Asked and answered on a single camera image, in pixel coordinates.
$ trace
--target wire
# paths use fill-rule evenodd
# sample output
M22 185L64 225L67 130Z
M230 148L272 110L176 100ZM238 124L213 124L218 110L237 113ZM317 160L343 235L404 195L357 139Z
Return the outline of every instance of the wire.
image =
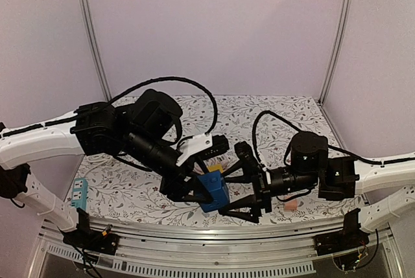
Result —
M125 159L120 158L120 157L118 157L118 156L115 156L115 157L114 157L114 159L115 159L115 160L118 160L120 163L124 163L125 165L128 165L128 166L130 166L130 167L136 168L136 169L138 169L138 170L145 171L145 172L152 172L152 170L151 170L151 169L149 169L149 168L146 168L146 167L143 167L143 166L137 165L136 163L133 163L133 162L128 161L128 160L125 160Z
M176 150L179 152L180 147L183 145L183 143L187 141L188 139L191 139L192 137L193 137L192 135L189 135L188 137L183 137L180 141L178 141Z
M363 264L362 266L359 266L359 267L356 267L356 269L357 270L360 270L361 268L365 268L367 265L369 265L374 259L375 259L375 257L376 257L376 253L377 253L377 250L379 249L379 232L377 231L377 229L375 229L375 232L376 232L376 248L375 248L375 251L374 251L374 253L373 253L373 255L372 255L372 257L370 258L370 260L368 260L368 262L367 263L365 263L365 264Z
M302 196L307 196L308 194L310 194L311 193L311 191L312 191L313 189L309 189L307 192L301 192L301 193L299 193L299 194L296 194L296 195L294 195L294 196L291 196L290 198L287 198L287 199L280 199L280 198L278 198L278 196L277 196L277 199L280 201L280 202L290 202L291 200L294 200L294 199L296 199L296 198L299 198L299 197L302 197Z
M56 126L57 124L65 124L67 122L72 122L72 121L76 121L78 119L82 119L84 117L88 117L94 113L100 112L105 110L108 106L111 106L114 102L118 101L120 98L125 97L126 95L130 94L131 92L144 87L144 86L148 86L150 84L154 84L156 82L185 82L187 84L191 84L195 87L197 87L198 89L202 90L210 99L210 101L212 102L212 106L213 106L213 120L211 123L211 126L209 127L209 129L207 130L207 133L210 133L216 126L216 123L218 121L218 107L217 107L217 103L215 100L215 97L212 95L212 93L204 86L202 86L201 84L199 84L198 82L195 82L194 80L185 78L185 77L177 77L177 76L166 76L166 77L158 77L158 78L152 78L149 80L146 80L144 82L141 82L135 86L132 86L130 88L128 88L127 90L123 91L122 93L120 93L119 95L115 96L114 98L112 98L111 100L109 100L108 102L106 102L105 104L103 104L102 106L97 106L96 108L93 108L92 110L82 113L82 114L78 114L78 115L74 115L68 118L64 118L64 119L57 119L54 121L47 121L44 123L44 125L42 124L33 124L30 126L26 126L24 128L20 128L20 129L15 129L12 130L11 132L5 132L2 135L0 135L0 137L8 137L10 135L14 135L14 134L19 134L19 133L24 133L30 130L35 130L35 129L39 129L39 128L43 128L43 127L48 127L48 126Z
M294 125L292 122L288 121L287 119L285 119L284 117L278 115L277 113L274 113L273 111L262 111L261 113L259 113L259 115L255 118L254 124L252 126L252 146L254 147L254 153L256 158L258 159L258 161L261 161L261 159L259 158L259 152L258 152L258 147L257 147L257 125L259 120L261 119L262 116L264 115L271 115L275 118L277 118L279 121L284 122L285 124L287 124L288 126L290 126L292 129L296 130L297 132L302 132L303 130L301 130L299 127L297 127L296 125ZM350 152L348 150L345 150L343 148L340 147L336 147L333 145L329 145L328 146L330 149L335 150L337 152L349 155L357 160L362 161L363 163L368 163L370 165L391 165L393 163L404 163L406 161L412 161L415 160L415 157L405 157L405 158L397 158L397 159L390 159L390 160L385 160L385 161L375 161L375 160L370 160L370 159L366 159L363 158L353 152Z
M19 208L19 209L23 209L23 208L26 206L26 204L24 204L24 203L23 203L23 204L21 204L21 205L20 205L20 204L18 204L18 203L17 203L17 202L15 202L15 201L14 201L14 199L12 199L12 198L11 198L10 200L11 200L11 202L12 202L12 203L13 203L13 204L17 207L17 208Z
M84 263L84 267L86 267L86 263L88 263L89 264L89 266L91 267L90 269L92 269L96 274L97 274L97 276L94 276L94 275L92 275L91 273L89 273L89 270L85 270L85 272L89 275L89 276L91 276L91 277L93 277L93 278L103 278L102 277L102 275L98 272L98 270L95 268L95 266L92 264L92 262L90 261L90 259L89 259L89 257L88 257L88 254L85 252L85 249L82 249L82 251L80 251L73 243L72 243L72 241L71 241L71 239L69 239L69 237L67 237L66 235L65 235L65 233L63 232L63 231L61 231L60 229L59 229L59 231L61 232L61 234L66 238L66 240L69 242L69 244L72 246L72 248L74 248L79 254L81 254L81 256L82 256L82 262Z

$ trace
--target black bracket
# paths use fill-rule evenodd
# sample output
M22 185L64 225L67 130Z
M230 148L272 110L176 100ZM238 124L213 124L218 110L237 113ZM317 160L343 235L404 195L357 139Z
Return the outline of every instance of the black bracket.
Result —
M360 209L356 208L344 216L343 229L314 237L317 255L332 254L348 249L358 248L369 243L369 234L360 230Z
M319 172L318 197L331 201L354 198L356 181L353 157L339 157L328 160L327 170Z
M12 199L21 192L27 192L26 180L29 174L30 167L26 163L11 170L0 167L0 197Z
M224 171L222 177L225 178L226 183L251 183L252 176L261 172L261 168L254 157L252 148L247 142L243 141L236 143L234 149L239 160L229 169ZM241 176L227 178L230 174L239 169L242 169L243 174Z
M62 232L64 243L80 249L115 255L118 248L119 235L114 233L102 234L89 227L89 214L77 209L79 221L77 229L68 233Z

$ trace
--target black joint housing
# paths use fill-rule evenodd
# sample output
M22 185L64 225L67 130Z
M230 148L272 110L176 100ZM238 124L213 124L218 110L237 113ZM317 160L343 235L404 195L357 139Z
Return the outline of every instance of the black joint housing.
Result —
M318 197L331 201L354 198L358 180L353 157L329 159L326 172L320 175Z
M353 249L369 243L369 234L360 230L360 209L356 208L344 216L343 229L314 237L314 248L318 255Z
M173 126L173 117L183 115L180 105L169 95L154 89L146 90L126 111L132 125L161 139Z
M328 157L327 137L313 132L298 132L292 137L291 169L298 174L316 172L324 167Z
M83 105L75 113L82 115L103 105L105 102ZM115 108L107 106L102 111L79 118L71 133L77 136L87 156L99 153L116 156L124 146L120 132L126 127L121 119L117 119Z

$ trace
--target yellow block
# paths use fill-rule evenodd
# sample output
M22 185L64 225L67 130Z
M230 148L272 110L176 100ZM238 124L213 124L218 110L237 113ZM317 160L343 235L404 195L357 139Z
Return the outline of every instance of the yellow block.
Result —
M223 168L222 168L222 165L220 163L218 163L216 165L213 165L213 166L210 166L210 167L208 167L208 169L209 169L210 172L217 171L217 170L219 170L220 173L223 172Z

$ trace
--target orange object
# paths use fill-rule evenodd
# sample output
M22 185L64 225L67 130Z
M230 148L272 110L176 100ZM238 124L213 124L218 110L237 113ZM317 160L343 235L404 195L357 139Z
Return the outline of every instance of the orange object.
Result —
M222 168L222 165L220 163L217 163L216 165L210 166L210 167L208 167L208 169L209 169L210 172L217 171L217 170L219 170L220 173L223 172L223 168Z
M295 211L297 210L298 202L297 199L293 199L290 202L284 203L284 211Z

